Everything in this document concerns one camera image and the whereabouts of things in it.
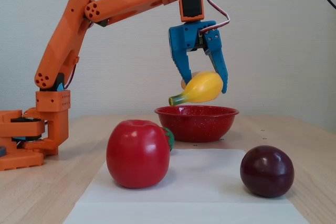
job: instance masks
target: plastic fruit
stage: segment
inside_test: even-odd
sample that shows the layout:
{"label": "plastic fruit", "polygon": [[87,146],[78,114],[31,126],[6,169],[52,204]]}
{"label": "plastic fruit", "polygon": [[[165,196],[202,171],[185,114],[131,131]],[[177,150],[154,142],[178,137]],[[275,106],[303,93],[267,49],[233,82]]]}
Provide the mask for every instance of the plastic fruit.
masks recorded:
{"label": "plastic fruit", "polygon": [[240,177],[253,194],[275,198],[284,195],[292,186],[294,167],[282,150],[261,145],[245,154],[240,165]]}
{"label": "plastic fruit", "polygon": [[185,102],[207,102],[216,99],[223,88],[223,81],[216,72],[200,72],[187,84],[184,91],[169,98],[169,105],[175,106]]}
{"label": "plastic fruit", "polygon": [[[193,72],[192,74],[191,74],[191,77],[192,78],[194,78],[197,74],[199,74],[200,72]],[[185,89],[185,87],[186,87],[186,84],[185,84],[185,81],[182,79],[181,80],[181,88],[182,89]]]}
{"label": "plastic fruit", "polygon": [[167,131],[151,121],[126,120],[110,135],[106,162],[117,184],[145,188],[158,184],[170,162]]}

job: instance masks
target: white wall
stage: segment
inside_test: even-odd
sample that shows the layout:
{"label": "white wall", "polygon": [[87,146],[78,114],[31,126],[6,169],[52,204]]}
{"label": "white wall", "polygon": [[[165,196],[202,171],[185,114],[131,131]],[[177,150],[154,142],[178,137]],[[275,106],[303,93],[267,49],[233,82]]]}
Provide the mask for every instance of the white wall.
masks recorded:
{"label": "white wall", "polygon": [[[1,0],[0,110],[35,104],[34,75],[68,0]],[[213,0],[232,22],[221,28],[228,92],[209,104],[243,114],[286,114],[336,131],[336,10],[326,0]],[[206,19],[223,17],[209,4]],[[87,33],[70,86],[72,118],[152,113],[181,92],[167,31],[177,2]],[[193,71],[212,70],[202,51]]]}

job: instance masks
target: orange robotic arm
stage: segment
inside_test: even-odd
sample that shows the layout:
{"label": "orange robotic arm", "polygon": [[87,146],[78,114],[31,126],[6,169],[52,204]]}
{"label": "orange robotic arm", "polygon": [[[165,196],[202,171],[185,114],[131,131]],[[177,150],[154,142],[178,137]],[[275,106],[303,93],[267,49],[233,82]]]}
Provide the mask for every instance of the orange robotic arm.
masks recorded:
{"label": "orange robotic arm", "polygon": [[[35,74],[36,106],[22,114],[0,111],[0,170],[41,165],[56,155],[69,134],[70,90],[66,90],[79,51],[91,24],[106,27],[176,0],[69,0]],[[182,22],[204,19],[203,0],[180,0]],[[48,136],[41,140],[48,123]]]}
{"label": "orange robotic arm", "polygon": [[[69,0],[52,35],[35,75],[41,89],[56,90],[59,82],[67,82],[90,22],[108,26],[146,10],[176,0]],[[190,15],[191,9],[199,9]],[[182,22],[204,19],[203,0],[180,1]]]}

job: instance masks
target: robotic arm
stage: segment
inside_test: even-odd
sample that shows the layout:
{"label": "robotic arm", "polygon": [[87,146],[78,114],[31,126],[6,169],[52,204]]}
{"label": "robotic arm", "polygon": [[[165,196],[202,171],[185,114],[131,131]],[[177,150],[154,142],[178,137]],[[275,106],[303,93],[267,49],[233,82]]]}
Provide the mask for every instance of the robotic arm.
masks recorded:
{"label": "robotic arm", "polygon": [[[0,111],[0,170],[42,165],[47,155],[57,155],[58,146],[69,135],[67,90],[87,30],[129,18],[177,0],[69,0],[35,74],[36,106],[22,110]],[[187,52],[202,48],[227,88],[227,70],[217,27],[223,25],[204,19],[203,0],[179,0],[183,25],[169,29],[172,58],[185,83],[191,80]],[[48,136],[40,139],[48,124]]]}
{"label": "robotic arm", "polygon": [[[35,75],[36,85],[56,91],[78,63],[84,36],[91,23],[106,27],[133,15],[176,0],[69,0],[47,45]],[[182,22],[204,19],[203,0],[180,0]]]}

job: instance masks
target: bowl rim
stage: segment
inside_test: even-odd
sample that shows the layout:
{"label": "bowl rim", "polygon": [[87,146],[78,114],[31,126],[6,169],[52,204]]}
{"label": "bowl rim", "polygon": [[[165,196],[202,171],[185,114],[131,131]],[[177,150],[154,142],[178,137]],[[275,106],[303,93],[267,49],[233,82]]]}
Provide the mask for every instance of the bowl rim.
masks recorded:
{"label": "bowl rim", "polygon": [[227,114],[213,114],[213,115],[182,115],[182,114],[173,114],[173,113],[167,113],[167,112],[162,112],[159,111],[160,109],[164,109],[164,108],[169,108],[171,106],[163,106],[163,107],[159,107],[157,109],[154,110],[154,112],[156,114],[159,115],[169,115],[169,116],[178,116],[178,117],[195,117],[195,118],[208,118],[208,117],[212,117],[212,118],[217,118],[217,117],[227,117],[227,116],[233,116],[233,115],[237,115],[239,114],[239,111],[237,109],[234,108],[230,108],[230,107],[225,107],[225,106],[212,106],[212,105],[177,105],[174,107],[177,108],[185,108],[185,107],[207,107],[207,108],[221,108],[221,109],[229,109],[232,110],[232,113],[227,113]]}

